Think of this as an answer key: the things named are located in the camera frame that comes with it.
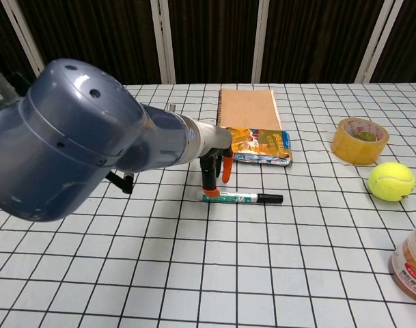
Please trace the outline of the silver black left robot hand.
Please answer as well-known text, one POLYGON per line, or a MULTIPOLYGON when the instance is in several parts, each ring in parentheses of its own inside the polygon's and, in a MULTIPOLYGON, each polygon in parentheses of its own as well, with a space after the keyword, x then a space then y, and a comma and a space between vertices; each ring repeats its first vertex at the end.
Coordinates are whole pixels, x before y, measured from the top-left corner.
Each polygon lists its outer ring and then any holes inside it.
POLYGON ((219 197, 217 178, 222 173, 222 182, 228 183, 232 172, 234 153, 232 135, 226 128, 196 122, 200 132, 202 151, 199 162, 202 171, 202 191, 207 197, 219 197))

